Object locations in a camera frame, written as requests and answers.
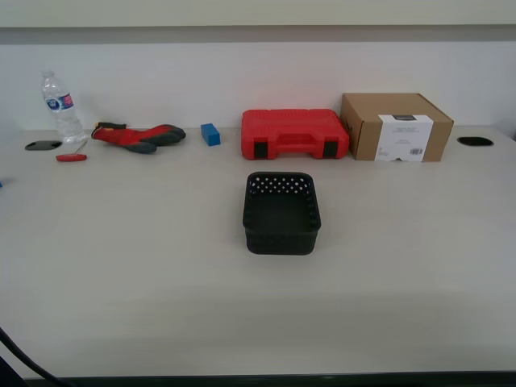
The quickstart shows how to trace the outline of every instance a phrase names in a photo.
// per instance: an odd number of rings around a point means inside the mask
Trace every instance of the bottle label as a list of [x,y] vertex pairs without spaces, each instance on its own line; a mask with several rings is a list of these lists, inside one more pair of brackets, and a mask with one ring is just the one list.
[[49,98],[46,102],[50,110],[66,110],[73,106],[70,94],[66,94],[59,98]]

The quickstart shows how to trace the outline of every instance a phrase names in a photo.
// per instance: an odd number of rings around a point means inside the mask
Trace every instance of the brown box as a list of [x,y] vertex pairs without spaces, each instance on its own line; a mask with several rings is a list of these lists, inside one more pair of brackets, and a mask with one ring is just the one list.
[[357,160],[375,160],[384,122],[379,114],[424,114],[432,121],[422,161],[440,161],[453,120],[421,94],[344,94],[340,118],[350,135],[350,152]]

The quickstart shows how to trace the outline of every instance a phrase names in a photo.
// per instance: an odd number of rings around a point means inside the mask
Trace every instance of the cardboard box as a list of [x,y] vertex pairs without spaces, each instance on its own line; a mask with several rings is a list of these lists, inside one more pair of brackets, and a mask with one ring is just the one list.
[[357,160],[440,161],[453,127],[421,94],[344,94],[340,118]]

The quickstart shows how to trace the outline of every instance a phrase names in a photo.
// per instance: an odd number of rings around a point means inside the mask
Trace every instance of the black cable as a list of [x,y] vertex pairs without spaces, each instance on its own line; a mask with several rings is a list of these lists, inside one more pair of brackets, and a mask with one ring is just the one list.
[[0,327],[0,341],[3,343],[3,345],[6,346],[6,348],[12,352],[13,355],[15,355],[22,363],[24,363],[28,368],[30,368],[32,371],[46,379],[47,381],[50,381],[54,385],[59,385],[60,387],[75,387],[70,382],[63,381],[59,379],[58,377],[54,377],[50,372],[45,371],[42,369],[38,364],[34,363],[34,361],[31,360],[31,358],[19,347],[15,344],[13,340],[10,339],[10,337],[7,335],[6,332],[3,331],[3,329]]

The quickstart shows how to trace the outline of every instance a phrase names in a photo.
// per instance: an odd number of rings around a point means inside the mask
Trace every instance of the white label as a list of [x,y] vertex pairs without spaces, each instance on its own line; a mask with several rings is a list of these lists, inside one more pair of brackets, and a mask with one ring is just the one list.
[[422,161],[434,122],[426,115],[383,115],[377,156],[381,161]]

